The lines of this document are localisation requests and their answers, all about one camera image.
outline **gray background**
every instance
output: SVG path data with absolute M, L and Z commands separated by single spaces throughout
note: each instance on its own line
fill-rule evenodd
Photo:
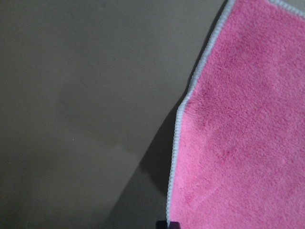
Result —
M 165 219 L 175 112 L 222 3 L 0 1 L 0 229 Z

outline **microfiber cloth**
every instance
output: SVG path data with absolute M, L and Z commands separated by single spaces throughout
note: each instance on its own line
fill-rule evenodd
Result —
M 305 14 L 228 0 L 177 111 L 167 220 L 305 229 Z

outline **gray surface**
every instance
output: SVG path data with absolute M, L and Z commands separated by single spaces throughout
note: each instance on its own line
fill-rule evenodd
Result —
M 0 229 L 165 218 L 175 104 L 222 2 L 0 1 Z

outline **pink towel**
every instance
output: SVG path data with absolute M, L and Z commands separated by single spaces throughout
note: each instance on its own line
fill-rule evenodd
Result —
M 167 219 L 305 229 L 305 18 L 229 0 L 177 112 Z

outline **stitched border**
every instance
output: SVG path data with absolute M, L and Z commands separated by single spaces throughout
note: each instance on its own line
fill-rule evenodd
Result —
M 215 45 L 215 42 L 217 41 L 217 38 L 226 22 L 228 16 L 231 13 L 231 10 L 234 6 L 235 1 L 236 0 L 228 0 L 228 2 L 226 3 L 224 10 L 215 26 L 213 33 L 210 36 L 208 44 L 200 58 L 200 61 L 198 62 L 195 72 L 191 78 L 187 94 L 186 94 L 185 98 L 183 99 L 183 101 L 181 102 L 181 104 L 179 105 L 177 113 L 176 113 L 176 121 L 175 121 L 174 137 L 173 137 L 172 164 L 171 164 L 171 171 L 170 171 L 168 192 L 167 192 L 167 202 L 166 202 L 166 220 L 167 220 L 168 227 L 170 224 L 170 207 L 171 207 L 172 194 L 173 194 L 173 183 L 174 183 L 174 177 L 175 177 L 177 159 L 178 159 L 180 132 L 181 132 L 183 113 L 184 113 L 185 107 L 195 89 L 195 86 L 201 75 L 201 72 L 207 62 L 207 59 Z M 305 18 L 305 12 L 297 9 L 296 7 L 289 5 L 288 3 L 286 3 L 282 0 L 268 0 L 268 1 L 270 3 L 273 3 L 277 6 L 280 6 L 284 9 L 288 10 L 289 12 L 291 12 L 295 15 L 302 16 Z

